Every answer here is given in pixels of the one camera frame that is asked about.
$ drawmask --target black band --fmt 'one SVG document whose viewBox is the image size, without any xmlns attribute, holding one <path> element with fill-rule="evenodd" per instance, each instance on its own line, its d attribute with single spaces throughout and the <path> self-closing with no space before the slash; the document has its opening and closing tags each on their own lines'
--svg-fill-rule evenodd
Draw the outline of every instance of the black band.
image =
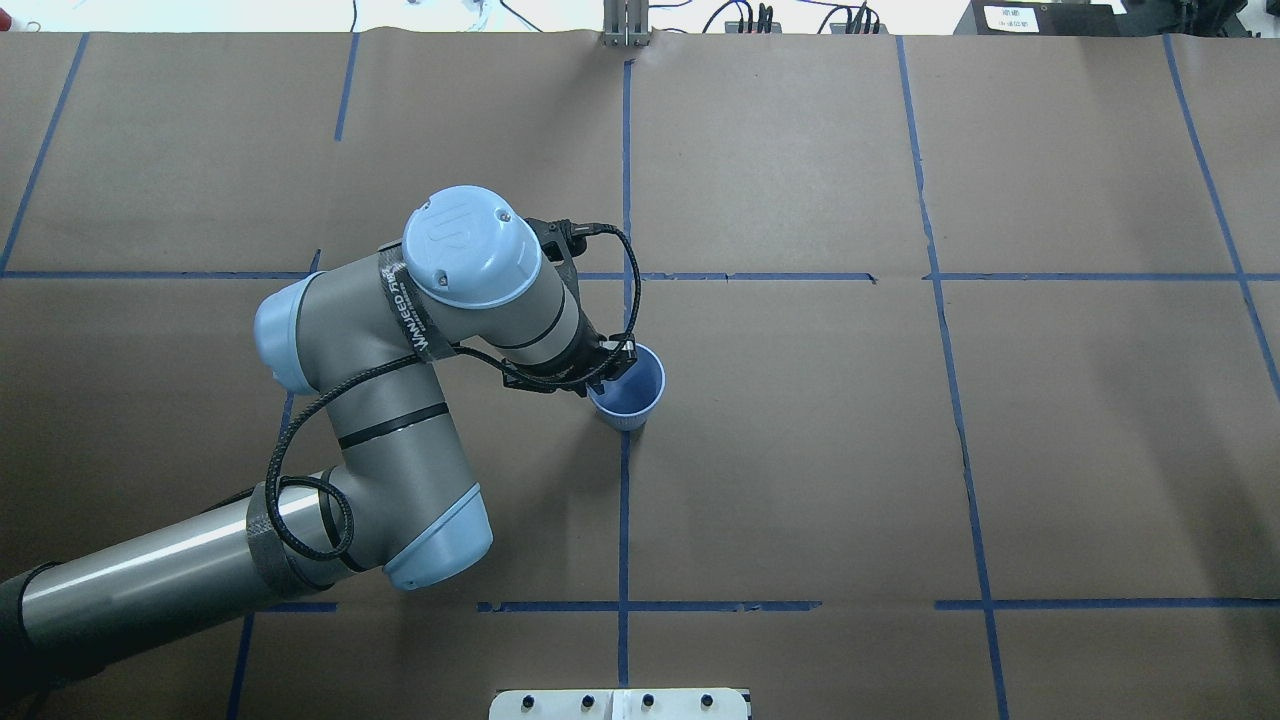
<svg viewBox="0 0 1280 720">
<path fill-rule="evenodd" d="M 248 497 L 244 509 L 244 541 L 248 544 L 253 569 L 271 592 L 284 600 L 302 597 L 333 587 L 317 585 L 298 570 L 298 566 L 284 551 L 284 543 L 275 534 L 275 528 L 266 516 L 266 486 L 259 483 Z"/>
<path fill-rule="evenodd" d="M 577 314 L 577 329 L 573 331 L 573 340 L 564 346 L 564 350 L 556 357 L 535 365 L 520 365 L 520 369 L 535 378 L 549 380 L 562 380 L 564 378 L 577 378 L 586 374 L 598 365 L 607 355 L 600 350 L 600 341 L 604 340 L 595 332 L 586 313 Z"/>
<path fill-rule="evenodd" d="M 58 565 L 46 562 L 0 583 L 0 710 L 35 692 L 88 678 L 102 670 L 99 662 L 76 653 L 46 657 L 31 642 L 22 619 L 22 596 L 36 575 Z"/>
<path fill-rule="evenodd" d="M 412 413 L 406 413 L 399 418 L 392 418 L 384 423 L 378 423 L 376 425 L 369 425 L 362 430 L 356 430 L 351 434 L 342 436 L 338 438 L 338 447 L 347 450 L 348 447 L 355 447 L 362 442 L 369 442 L 376 437 L 383 437 L 388 433 L 394 433 L 396 430 L 402 430 L 412 424 L 421 423 L 422 420 L 430 420 L 438 415 L 447 415 L 449 413 L 449 406 L 444 402 L 436 402 L 421 410 L 415 410 Z"/>
<path fill-rule="evenodd" d="M 378 252 L 378 274 L 387 304 L 399 320 L 401 331 L 404 332 L 404 340 L 413 348 L 413 354 L 428 364 L 457 355 L 449 345 L 449 338 L 444 337 L 440 328 L 431 322 L 431 315 L 419 301 L 416 284 L 408 274 L 404 252 L 398 243 Z"/>
<path fill-rule="evenodd" d="M 545 331 L 538 333 L 538 337 L 535 337 L 534 340 L 531 340 L 529 342 L 522 342 L 520 345 L 495 345 L 494 347 L 497 347 L 498 350 L 522 350 L 522 348 L 529 347 L 530 345 L 532 345 L 535 342 L 539 342 L 544 337 L 552 334 L 552 331 L 556 329 L 556 325 L 559 324 L 561 315 L 564 314 L 564 304 L 568 302 L 568 299 L 566 297 L 567 295 L 568 295 L 568 291 L 561 293 L 561 309 L 556 311 L 556 318 L 552 319 L 552 324 L 547 325 Z"/>
</svg>

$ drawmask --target blue plastic cup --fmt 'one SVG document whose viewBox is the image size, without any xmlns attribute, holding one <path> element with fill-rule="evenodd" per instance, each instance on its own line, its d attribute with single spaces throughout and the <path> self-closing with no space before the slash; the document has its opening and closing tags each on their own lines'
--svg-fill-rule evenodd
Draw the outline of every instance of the blue plastic cup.
<svg viewBox="0 0 1280 720">
<path fill-rule="evenodd" d="M 605 380 L 604 392 L 588 388 L 586 393 L 605 423 L 618 430 L 635 430 L 649 419 L 664 389 L 667 370 L 662 360 L 637 342 L 636 364 L 621 378 Z"/>
</svg>

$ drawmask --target black cable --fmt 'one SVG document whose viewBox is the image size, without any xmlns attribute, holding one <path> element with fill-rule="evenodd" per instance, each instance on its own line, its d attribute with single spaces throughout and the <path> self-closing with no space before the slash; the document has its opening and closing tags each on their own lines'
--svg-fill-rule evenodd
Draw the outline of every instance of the black cable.
<svg viewBox="0 0 1280 720">
<path fill-rule="evenodd" d="M 591 378 L 599 375 L 602 372 L 604 372 L 605 368 L 612 365 L 613 361 L 617 360 L 618 355 L 622 355 L 622 351 L 626 347 L 626 341 L 635 340 L 632 331 L 636 327 L 636 318 L 640 316 L 640 263 L 636 261 L 636 254 L 635 250 L 631 247 L 631 238 L 627 237 L 627 233 L 622 232 L 614 225 L 608 225 L 608 224 L 591 224 L 589 227 L 593 231 L 590 234 L 612 234 L 617 237 L 618 241 L 622 242 L 622 250 L 626 252 L 627 263 L 631 265 L 631 315 L 627 318 L 626 328 L 622 331 L 622 337 L 618 341 L 617 347 L 614 347 L 613 351 L 609 352 L 609 355 L 604 360 L 602 360 L 598 365 L 595 365 L 579 378 L 568 380 L 553 380 L 549 378 L 538 378 L 530 375 L 520 370 L 511 363 L 503 363 L 502 360 L 498 360 L 492 355 L 486 355 L 479 350 L 475 350 L 474 347 L 466 347 L 465 345 L 454 343 L 453 350 L 456 350 L 458 355 L 475 357 L 476 360 L 483 361 L 490 368 L 494 368 L 504 374 L 512 375 L 525 383 L 529 383 L 532 387 L 538 387 L 541 389 L 563 389 L 580 386 L 590 380 Z"/>
<path fill-rule="evenodd" d="M 822 5 L 823 8 L 835 8 L 836 10 L 844 10 L 846 8 L 850 8 L 850 12 L 852 12 L 851 8 L 858 8 L 858 5 L 850 6 L 850 5 L 845 4 L 845 3 L 826 3 L 823 0 L 797 0 L 797 1 L 799 3 L 806 3 L 809 5 Z M 870 20 L 874 20 L 876 24 L 878 26 L 879 22 L 881 22 L 879 13 L 877 13 L 874 8 L 867 5 L 867 3 L 863 3 L 863 6 L 867 8 L 868 13 L 870 13 L 868 24 L 870 23 Z M 835 12 L 827 13 L 827 19 L 822 20 L 823 27 L 826 27 L 827 20 L 829 20 L 831 15 L 833 15 L 833 14 L 835 14 Z"/>
<path fill-rule="evenodd" d="M 242 489 L 238 493 L 236 493 L 236 495 L 233 495 L 233 496 L 230 496 L 228 498 L 219 500 L 216 503 L 210 505 L 209 507 L 206 507 L 204 510 L 204 512 L 209 512 L 210 510 L 218 510 L 219 507 L 227 507 L 228 505 L 230 505 L 233 502 L 239 502 L 239 501 L 244 500 L 246 497 L 248 497 L 251 495 L 253 495 L 253 488 Z"/>
<path fill-rule="evenodd" d="M 302 410 L 302 413 L 298 413 L 296 418 L 289 420 L 289 424 L 284 428 L 284 432 L 280 433 L 280 439 L 275 442 L 275 450 L 271 452 L 271 459 L 266 464 L 266 483 L 264 487 L 264 492 L 266 496 L 266 518 L 271 523 L 271 529 L 275 530 L 276 536 L 279 536 L 280 542 L 289 546 L 289 548 L 293 550 L 293 552 L 297 552 L 302 557 L 307 557 L 310 560 L 333 560 L 335 557 L 342 556 L 343 552 L 347 552 L 347 548 L 351 547 L 352 539 L 355 539 L 355 516 L 352 515 L 351 511 L 351 502 L 347 500 L 347 496 L 340 489 L 338 489 L 337 487 L 325 480 L 319 480 L 316 478 L 301 477 L 301 475 L 284 475 L 284 477 L 280 475 L 280 465 L 284 464 L 284 454 L 289 451 L 289 443 L 293 442 L 293 437 L 298 434 L 298 429 L 302 428 L 302 424 L 306 423 L 307 419 L 310 419 L 312 415 L 323 410 L 325 405 L 329 405 L 348 389 L 361 383 L 369 382 L 374 378 L 378 378 L 380 375 L 385 375 L 387 373 L 393 373 L 402 368 L 408 368 L 410 365 L 415 365 L 420 361 L 421 360 L 417 357 L 417 355 L 406 355 L 404 357 L 401 357 L 398 360 L 392 360 L 390 363 L 384 363 L 376 368 L 370 368 L 369 370 L 356 373 L 355 375 L 347 378 L 342 383 L 321 393 L 320 397 L 315 400 L 315 402 L 307 405 L 306 409 Z M 305 486 L 315 488 L 316 491 L 323 492 L 329 497 L 332 497 L 333 501 L 338 505 L 338 510 L 342 511 L 343 524 L 342 524 L 342 533 L 338 538 L 338 543 L 334 546 L 333 550 L 319 551 L 308 546 L 307 543 L 302 542 L 302 538 L 293 534 L 293 532 L 289 530 L 289 528 L 284 524 L 284 516 L 280 514 L 280 489 L 289 486 Z"/>
<path fill-rule="evenodd" d="M 716 15 L 723 13 L 724 9 L 728 8 L 730 5 L 737 6 L 737 26 L 739 26 L 739 32 L 742 32 L 742 22 L 744 22 L 742 5 L 746 5 L 746 12 L 750 13 L 751 12 L 751 4 L 748 3 L 746 0 L 728 0 L 727 3 L 724 3 L 723 5 L 721 5 L 719 8 L 716 9 L 716 12 L 712 13 L 712 17 L 707 18 L 707 24 L 703 26 L 703 33 L 705 33 L 708 29 L 710 29 L 712 23 L 716 22 Z M 748 24 L 750 24 L 751 20 L 746 19 L 746 22 L 748 22 Z"/>
<path fill-rule="evenodd" d="M 827 22 L 831 20 L 831 17 L 841 10 L 849 15 L 849 19 L 845 20 L 845 26 L 851 26 L 854 23 L 854 9 L 849 5 L 836 5 L 829 13 L 827 13 L 826 18 L 822 18 L 822 24 L 818 26 L 818 35 L 822 35 L 822 31 L 827 29 Z"/>
<path fill-rule="evenodd" d="M 529 22 L 529 18 L 526 18 L 525 15 L 521 15 L 520 13 L 516 12 L 515 8 L 512 8 L 511 5 L 508 5 L 507 0 L 498 0 L 498 4 L 502 5 L 503 8 L 506 8 L 507 12 L 511 13 L 512 15 L 516 15 L 517 18 L 520 18 L 520 22 L 522 22 L 526 26 L 529 26 L 530 29 L 535 29 L 538 32 L 543 32 L 543 28 L 540 28 L 540 27 L 535 26 L 534 23 Z"/>
</svg>

